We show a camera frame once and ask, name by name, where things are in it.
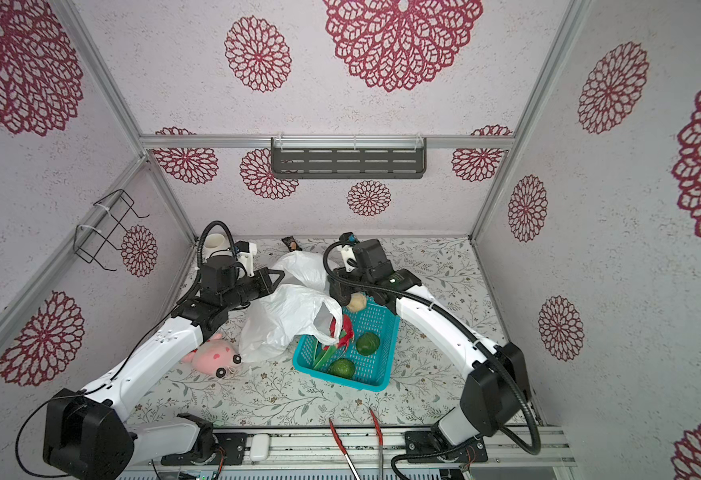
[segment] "floral tablecloth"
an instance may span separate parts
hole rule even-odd
[[[288,251],[280,240],[250,240],[258,245],[257,268]],[[333,240],[298,239],[306,251],[323,253]],[[482,334],[504,342],[479,266],[465,238],[380,238],[395,268],[418,275],[431,293]],[[333,258],[339,263],[339,256]],[[188,274],[183,291],[190,284]],[[245,313],[232,312],[222,332],[237,342]],[[460,398],[463,380],[431,341],[402,322],[390,385],[381,393],[351,389],[297,372],[287,352],[269,362],[244,364],[224,379],[196,372],[187,364],[169,371],[134,408],[130,423],[153,422],[191,412],[216,426],[368,424],[372,407],[388,425],[435,422]]]

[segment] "white cup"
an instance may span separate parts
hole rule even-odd
[[[204,241],[204,262],[207,261],[210,255],[214,252],[219,252],[221,250],[227,250],[224,254],[218,255],[228,255],[233,256],[229,250],[230,243],[228,242],[228,237],[223,234],[209,234]]]

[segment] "wall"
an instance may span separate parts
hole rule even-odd
[[[0,357],[1,478],[24,478],[11,454],[22,421],[60,389],[80,389],[122,360],[164,315],[167,293],[189,260],[190,245],[148,173],[138,174],[126,190],[134,210],[149,216],[128,213],[123,224],[129,233],[116,227],[113,235],[124,252],[106,246],[97,255],[117,271],[77,260]],[[114,225],[106,220],[102,229]],[[91,240],[86,248],[99,244]],[[20,453],[30,470],[54,474],[41,457],[45,411],[23,432]]]
[[[457,3],[77,5],[146,134],[510,134],[568,2]],[[195,228],[242,212],[248,236],[464,235],[499,163],[497,152],[429,150],[422,180],[354,188],[276,180],[264,155],[158,159]],[[354,210],[349,195],[371,206]]]
[[[478,240],[585,478],[701,478],[701,2],[595,3]]]
[[[46,4],[18,5],[0,10],[0,312],[134,158]]]

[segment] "plush toy ear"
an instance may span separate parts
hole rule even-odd
[[[196,350],[193,350],[190,352],[188,355],[184,356],[182,359],[180,359],[180,362],[182,363],[190,363],[193,361],[193,357],[196,356]]]

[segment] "black wire hook rack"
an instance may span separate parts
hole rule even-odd
[[[113,203],[111,206],[106,206],[103,202],[106,202],[106,200],[113,198],[114,195],[117,195],[115,199],[113,200]],[[113,215],[113,212],[111,211],[113,208],[116,207],[119,201],[122,201],[126,205],[126,210],[124,210],[124,213],[121,214],[118,218],[116,218],[115,215]],[[128,232],[128,229],[124,226],[122,221],[124,220],[124,217],[129,212],[132,212],[134,216],[137,218],[147,218],[150,216],[148,215],[139,215],[135,210],[134,210],[134,199],[129,196],[128,193],[126,193],[126,190],[123,188],[119,188],[118,190],[114,190],[113,192],[107,194],[105,197],[97,200],[94,204],[94,206],[100,206],[102,207],[107,215],[102,216],[102,218],[95,224],[95,225],[83,225],[79,224],[76,225],[76,231],[73,234],[73,253],[77,255],[78,258],[81,260],[84,260],[87,262],[87,264],[91,264],[92,262],[95,262],[96,264],[100,265],[104,270],[107,270],[108,272],[115,272],[118,271],[118,269],[115,268],[108,268],[105,265],[101,264],[99,260],[97,260],[97,255],[100,253],[100,250],[107,244],[113,247],[114,250],[121,251],[121,248],[118,248],[116,245],[114,245],[110,237],[113,235],[113,232],[116,231],[119,227],[121,227],[124,230],[124,233]],[[108,217],[111,217],[115,220],[115,225],[113,225],[113,228],[108,232],[107,235],[102,234],[102,230],[99,229],[99,225]],[[84,231],[85,229],[88,229],[92,231],[93,233],[97,234],[100,236],[103,240],[103,242],[100,244],[100,246],[97,248],[94,254],[90,254],[85,248],[84,244],[86,243],[88,239],[88,235],[84,236],[84,240],[81,241],[81,244],[78,243],[78,233]]]

